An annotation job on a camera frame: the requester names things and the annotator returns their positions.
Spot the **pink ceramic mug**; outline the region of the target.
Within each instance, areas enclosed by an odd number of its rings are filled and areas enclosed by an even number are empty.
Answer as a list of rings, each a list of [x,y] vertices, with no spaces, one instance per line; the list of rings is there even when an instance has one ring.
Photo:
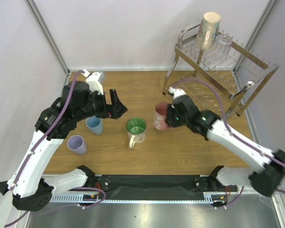
[[[153,126],[157,130],[164,131],[170,128],[165,122],[167,118],[167,113],[168,113],[167,102],[159,102],[156,104]]]

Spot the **green interior white mug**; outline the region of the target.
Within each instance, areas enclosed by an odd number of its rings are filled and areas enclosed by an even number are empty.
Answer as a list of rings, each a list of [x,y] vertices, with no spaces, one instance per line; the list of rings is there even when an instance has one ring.
[[[126,123],[129,137],[129,148],[133,149],[135,144],[142,143],[147,136],[146,122],[140,117],[132,117]]]

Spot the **clear glass cup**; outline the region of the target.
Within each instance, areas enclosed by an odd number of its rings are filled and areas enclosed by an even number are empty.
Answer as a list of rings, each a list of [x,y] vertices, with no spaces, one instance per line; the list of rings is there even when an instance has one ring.
[[[231,45],[233,42],[233,37],[229,34],[220,34],[217,36],[214,45],[213,51],[216,53],[227,56],[231,50]]]

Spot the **cream patterned ceramic mug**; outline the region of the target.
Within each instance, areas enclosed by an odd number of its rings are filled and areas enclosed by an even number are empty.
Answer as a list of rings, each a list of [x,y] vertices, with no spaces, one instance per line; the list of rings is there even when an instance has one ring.
[[[203,15],[195,38],[195,45],[201,51],[212,48],[221,21],[221,15],[216,12],[207,12]]]

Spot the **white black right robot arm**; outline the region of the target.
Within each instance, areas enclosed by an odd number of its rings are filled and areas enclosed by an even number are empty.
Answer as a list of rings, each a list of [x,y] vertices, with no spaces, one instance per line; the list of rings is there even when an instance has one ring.
[[[227,168],[221,168],[209,179],[210,187],[220,191],[226,185],[251,186],[263,196],[270,197],[285,177],[285,152],[273,151],[260,146],[241,135],[223,119],[210,110],[200,111],[192,99],[184,92],[171,94],[173,102],[168,104],[166,124],[169,127],[186,126],[193,133],[200,134],[224,146],[244,160],[253,173],[243,180],[236,175],[227,175]]]

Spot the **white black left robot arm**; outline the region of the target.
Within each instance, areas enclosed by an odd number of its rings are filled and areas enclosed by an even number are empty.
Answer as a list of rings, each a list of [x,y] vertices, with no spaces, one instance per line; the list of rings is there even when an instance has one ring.
[[[118,119],[127,112],[127,107],[118,98],[117,91],[110,89],[111,103],[105,95],[83,81],[64,86],[62,95],[41,112],[36,124],[31,145],[12,178],[0,182],[0,193],[12,191],[12,205],[18,210],[39,211],[51,198],[62,192],[83,188],[90,190],[96,183],[95,173],[81,165],[53,180],[42,174],[51,157],[67,138],[77,123],[88,118]]]

